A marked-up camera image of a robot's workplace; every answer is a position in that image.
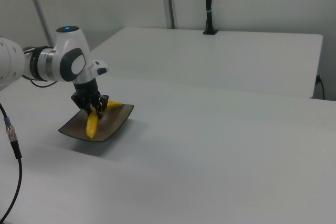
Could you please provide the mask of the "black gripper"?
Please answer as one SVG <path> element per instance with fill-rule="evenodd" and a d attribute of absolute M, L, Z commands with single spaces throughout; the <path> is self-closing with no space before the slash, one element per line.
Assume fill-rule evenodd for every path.
<path fill-rule="evenodd" d="M 98 119 L 101 119 L 103 111 L 107 108 L 109 96 L 100 94 L 96 78 L 93 78 L 86 83 L 74 84 L 74 87 L 75 93 L 71 96 L 71 99 L 75 105 L 80 110 L 84 110 L 87 113 L 87 116 L 89 116 L 92 112 L 92 104 Z M 87 101 L 86 98 L 92 98 L 92 103 Z"/>

